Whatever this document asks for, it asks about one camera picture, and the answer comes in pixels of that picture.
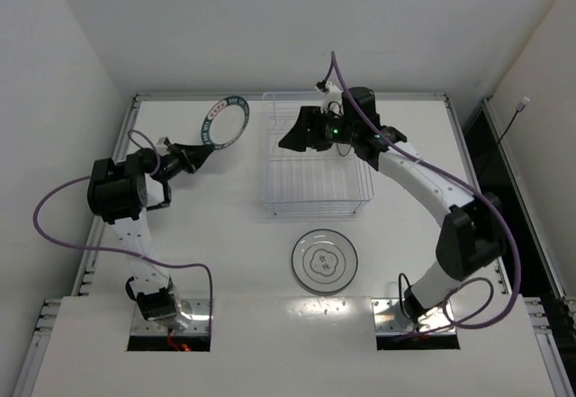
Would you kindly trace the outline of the orange sunburst ceramic plate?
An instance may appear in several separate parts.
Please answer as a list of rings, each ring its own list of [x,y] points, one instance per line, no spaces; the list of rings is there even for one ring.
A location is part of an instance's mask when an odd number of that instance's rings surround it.
[[[352,150],[352,146],[350,144],[337,143],[336,146],[337,146],[337,153],[342,158],[347,157]]]

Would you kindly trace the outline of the green rimmed white plate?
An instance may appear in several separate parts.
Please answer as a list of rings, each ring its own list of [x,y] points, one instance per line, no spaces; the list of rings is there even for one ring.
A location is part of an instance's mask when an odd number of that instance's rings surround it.
[[[202,122],[202,144],[211,145],[216,150],[230,147],[244,133],[249,119],[250,107],[244,97],[224,97],[207,112]]]

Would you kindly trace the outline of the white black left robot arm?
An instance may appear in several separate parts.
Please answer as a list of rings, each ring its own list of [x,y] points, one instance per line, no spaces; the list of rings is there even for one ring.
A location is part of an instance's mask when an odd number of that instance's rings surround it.
[[[184,330],[192,321],[191,307],[183,303],[168,266],[159,264],[147,213],[172,202],[169,181],[182,172],[195,173],[212,154],[212,145],[184,145],[164,141],[166,153],[142,148],[121,162],[94,162],[87,189],[92,213],[112,228],[129,251],[131,277],[125,291],[146,321],[167,329]]]

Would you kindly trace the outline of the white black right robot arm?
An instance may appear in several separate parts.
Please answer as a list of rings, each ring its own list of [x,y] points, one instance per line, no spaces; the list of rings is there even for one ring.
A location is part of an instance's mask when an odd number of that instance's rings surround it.
[[[302,106],[278,145],[295,152],[349,145],[358,158],[403,187],[436,220],[440,226],[436,260],[400,298],[401,314],[416,321],[503,253],[503,234],[492,214],[499,209],[499,200],[490,196],[482,202],[427,168],[406,135],[381,124],[371,89],[357,86],[342,91],[330,82],[320,82],[318,88],[321,105]]]

